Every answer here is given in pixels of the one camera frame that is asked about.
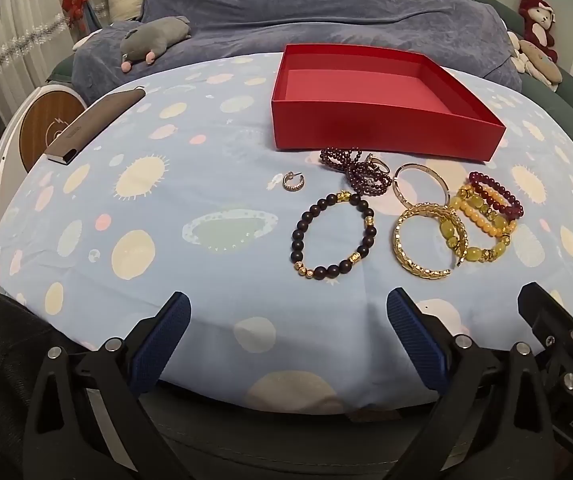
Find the white sheer curtain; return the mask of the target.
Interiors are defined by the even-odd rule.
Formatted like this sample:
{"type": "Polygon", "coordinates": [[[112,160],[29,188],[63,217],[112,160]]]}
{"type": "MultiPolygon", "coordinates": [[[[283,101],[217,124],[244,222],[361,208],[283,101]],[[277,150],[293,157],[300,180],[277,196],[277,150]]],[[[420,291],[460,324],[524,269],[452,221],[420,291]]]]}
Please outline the white sheer curtain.
{"type": "Polygon", "coordinates": [[[9,122],[87,30],[63,0],[0,0],[0,118],[9,122]]]}

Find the blue grey blanket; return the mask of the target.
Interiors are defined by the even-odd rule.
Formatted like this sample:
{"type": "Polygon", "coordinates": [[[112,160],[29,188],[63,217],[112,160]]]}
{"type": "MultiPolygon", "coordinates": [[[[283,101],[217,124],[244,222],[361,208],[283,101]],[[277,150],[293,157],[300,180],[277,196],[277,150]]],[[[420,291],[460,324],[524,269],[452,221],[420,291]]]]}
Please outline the blue grey blanket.
{"type": "Polygon", "coordinates": [[[422,53],[441,66],[521,90],[507,28],[476,0],[143,0],[140,20],[117,22],[74,55],[72,84],[92,103],[129,81],[199,62],[280,52],[288,44],[361,44],[422,53]],[[120,69],[130,30],[184,16],[191,36],[152,66],[120,69]]]}

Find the red shallow cardboard box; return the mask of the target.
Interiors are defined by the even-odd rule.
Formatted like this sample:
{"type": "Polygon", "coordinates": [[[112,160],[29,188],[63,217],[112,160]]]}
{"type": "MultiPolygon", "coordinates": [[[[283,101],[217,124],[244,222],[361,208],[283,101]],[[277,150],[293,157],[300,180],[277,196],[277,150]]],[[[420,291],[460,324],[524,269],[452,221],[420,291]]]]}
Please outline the red shallow cardboard box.
{"type": "Polygon", "coordinates": [[[353,44],[286,46],[271,112],[281,151],[360,148],[487,162],[505,131],[426,55],[353,44]]]}

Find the round wooden white stool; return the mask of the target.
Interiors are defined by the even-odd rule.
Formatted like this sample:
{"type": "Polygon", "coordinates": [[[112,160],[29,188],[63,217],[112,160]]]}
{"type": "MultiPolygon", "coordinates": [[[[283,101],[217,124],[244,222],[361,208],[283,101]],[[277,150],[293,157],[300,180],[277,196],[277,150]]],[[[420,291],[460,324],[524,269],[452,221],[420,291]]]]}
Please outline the round wooden white stool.
{"type": "Polygon", "coordinates": [[[82,97],[65,84],[36,89],[16,111],[0,140],[0,171],[20,185],[49,144],[85,109],[82,97]]]}

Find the gold chain cuff bangle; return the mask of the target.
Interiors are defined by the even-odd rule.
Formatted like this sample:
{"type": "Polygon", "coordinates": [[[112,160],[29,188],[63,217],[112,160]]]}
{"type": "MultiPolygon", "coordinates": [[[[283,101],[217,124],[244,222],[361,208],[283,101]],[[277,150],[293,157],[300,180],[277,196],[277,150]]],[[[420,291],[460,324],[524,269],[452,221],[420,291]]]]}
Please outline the gold chain cuff bangle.
{"type": "Polygon", "coordinates": [[[434,203],[418,203],[403,212],[393,224],[390,245],[398,263],[426,281],[449,278],[471,248],[460,217],[434,203]]]}

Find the gold hoop earring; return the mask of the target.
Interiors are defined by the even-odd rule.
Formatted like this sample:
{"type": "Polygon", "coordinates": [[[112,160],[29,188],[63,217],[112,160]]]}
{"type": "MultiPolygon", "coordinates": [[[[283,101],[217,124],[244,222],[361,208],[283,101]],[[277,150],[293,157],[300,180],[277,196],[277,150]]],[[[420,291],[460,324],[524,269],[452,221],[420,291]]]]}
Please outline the gold hoop earring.
{"type": "Polygon", "coordinates": [[[282,179],[282,186],[287,192],[298,192],[306,184],[306,179],[301,172],[288,171],[282,179]]]}

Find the thin rose gold bangle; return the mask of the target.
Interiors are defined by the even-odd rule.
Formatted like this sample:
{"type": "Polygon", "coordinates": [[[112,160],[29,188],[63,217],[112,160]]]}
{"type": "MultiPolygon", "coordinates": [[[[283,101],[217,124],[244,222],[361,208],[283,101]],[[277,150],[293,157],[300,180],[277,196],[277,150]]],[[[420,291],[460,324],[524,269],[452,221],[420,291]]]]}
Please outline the thin rose gold bangle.
{"type": "Polygon", "coordinates": [[[407,162],[393,173],[393,194],[405,208],[421,202],[447,205],[451,192],[447,181],[433,168],[407,162]]]}

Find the grey plush mouse toy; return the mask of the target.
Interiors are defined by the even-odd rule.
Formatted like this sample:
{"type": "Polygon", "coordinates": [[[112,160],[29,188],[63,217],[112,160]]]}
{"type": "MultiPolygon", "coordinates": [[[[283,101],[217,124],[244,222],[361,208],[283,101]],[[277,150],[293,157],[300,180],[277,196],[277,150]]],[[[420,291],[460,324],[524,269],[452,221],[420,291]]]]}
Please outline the grey plush mouse toy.
{"type": "Polygon", "coordinates": [[[129,73],[134,64],[151,66],[170,47],[191,37],[185,16],[166,16],[130,30],[120,43],[120,69],[129,73]]]}

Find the red monkey plush toy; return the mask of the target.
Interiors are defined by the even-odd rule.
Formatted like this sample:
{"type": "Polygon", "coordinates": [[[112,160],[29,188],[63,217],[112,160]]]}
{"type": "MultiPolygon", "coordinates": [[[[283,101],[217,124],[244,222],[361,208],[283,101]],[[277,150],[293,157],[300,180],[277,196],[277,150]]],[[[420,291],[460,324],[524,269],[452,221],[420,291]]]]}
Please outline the red monkey plush toy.
{"type": "Polygon", "coordinates": [[[553,63],[557,62],[554,38],[551,29],[555,24],[555,13],[544,0],[521,0],[518,14],[524,20],[524,38],[538,47],[553,63]]]}

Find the red bow curtain tie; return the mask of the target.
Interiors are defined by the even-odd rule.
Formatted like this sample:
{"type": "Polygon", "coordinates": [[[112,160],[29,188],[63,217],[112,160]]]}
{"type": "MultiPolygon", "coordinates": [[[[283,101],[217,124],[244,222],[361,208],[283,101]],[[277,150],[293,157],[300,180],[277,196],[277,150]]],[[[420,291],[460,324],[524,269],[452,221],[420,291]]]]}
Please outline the red bow curtain tie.
{"type": "Polygon", "coordinates": [[[69,28],[77,27],[87,31],[85,8],[88,0],[62,0],[61,6],[69,28]]]}

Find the brown leather pouch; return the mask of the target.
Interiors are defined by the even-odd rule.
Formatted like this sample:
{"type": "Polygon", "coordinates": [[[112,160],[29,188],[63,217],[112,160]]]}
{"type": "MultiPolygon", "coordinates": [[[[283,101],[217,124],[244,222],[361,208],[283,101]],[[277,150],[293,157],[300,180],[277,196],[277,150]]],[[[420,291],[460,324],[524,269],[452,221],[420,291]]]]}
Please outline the brown leather pouch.
{"type": "Polygon", "coordinates": [[[146,96],[143,87],[108,93],[80,114],[44,151],[47,159],[70,164],[100,133],[146,96]]]}

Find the beige dog plush toy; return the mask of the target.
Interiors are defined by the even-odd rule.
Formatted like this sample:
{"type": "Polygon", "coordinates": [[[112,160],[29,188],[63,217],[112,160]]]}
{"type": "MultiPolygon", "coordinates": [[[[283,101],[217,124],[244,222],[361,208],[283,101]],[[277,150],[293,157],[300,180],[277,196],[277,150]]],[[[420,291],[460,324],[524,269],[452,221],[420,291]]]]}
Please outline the beige dog plush toy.
{"type": "Polygon", "coordinates": [[[513,47],[511,61],[518,73],[527,74],[556,92],[563,82],[563,76],[551,58],[531,42],[519,39],[515,32],[509,30],[507,36],[513,47]]]}

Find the space pattern blue tablecloth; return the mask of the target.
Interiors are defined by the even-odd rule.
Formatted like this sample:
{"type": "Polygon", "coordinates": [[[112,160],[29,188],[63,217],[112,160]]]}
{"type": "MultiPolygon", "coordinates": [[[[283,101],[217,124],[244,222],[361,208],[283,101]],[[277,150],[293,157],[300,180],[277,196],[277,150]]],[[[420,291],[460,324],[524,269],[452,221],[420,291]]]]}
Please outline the space pattern blue tablecloth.
{"type": "MultiPolygon", "coordinates": [[[[573,141],[517,92],[459,80],[504,122],[483,171],[524,206],[507,252],[462,264],[441,281],[403,270],[390,231],[403,206],[372,198],[367,259],[338,278],[297,274],[289,258],[299,216],[342,190],[317,152],[273,146],[270,96],[280,55],[215,60],[147,76],[145,98],[67,166],[41,159],[0,222],[0,292],[70,339],[96,348],[125,336],[184,292],[192,320],[164,378],[257,410],[335,414],[433,399],[388,324],[402,287],[452,333],[488,348],[531,341],[523,285],[539,283],[573,316],[573,141]],[[305,186],[287,192],[288,172],[305,186]]],[[[451,190],[468,162],[418,162],[451,190]]]]}

